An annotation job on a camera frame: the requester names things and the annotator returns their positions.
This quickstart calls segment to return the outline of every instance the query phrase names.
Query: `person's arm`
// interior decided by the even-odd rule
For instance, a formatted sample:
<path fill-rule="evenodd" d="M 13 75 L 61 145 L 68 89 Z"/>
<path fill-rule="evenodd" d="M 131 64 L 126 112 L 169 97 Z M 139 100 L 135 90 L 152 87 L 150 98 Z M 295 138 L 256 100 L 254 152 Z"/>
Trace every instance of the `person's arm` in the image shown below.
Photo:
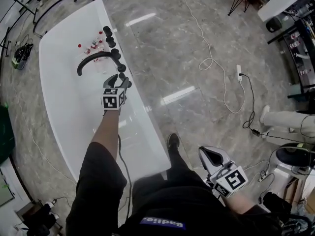
<path fill-rule="evenodd" d="M 126 179 L 116 163 L 119 111 L 107 111 L 88 147 L 66 235 L 111 235 Z"/>
<path fill-rule="evenodd" d="M 225 198 L 222 196 L 224 204 L 230 208 L 230 210 L 244 214 L 255 206 L 255 203 L 248 197 L 244 196 L 240 192 L 234 193 L 231 197 Z"/>

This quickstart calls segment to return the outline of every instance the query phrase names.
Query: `green object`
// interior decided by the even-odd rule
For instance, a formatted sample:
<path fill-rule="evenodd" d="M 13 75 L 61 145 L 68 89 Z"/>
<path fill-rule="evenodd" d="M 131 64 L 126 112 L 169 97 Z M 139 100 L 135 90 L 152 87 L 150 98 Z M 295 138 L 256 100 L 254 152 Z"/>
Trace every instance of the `green object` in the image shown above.
<path fill-rule="evenodd" d="M 0 106 L 0 164 L 11 154 L 15 146 L 8 109 Z"/>

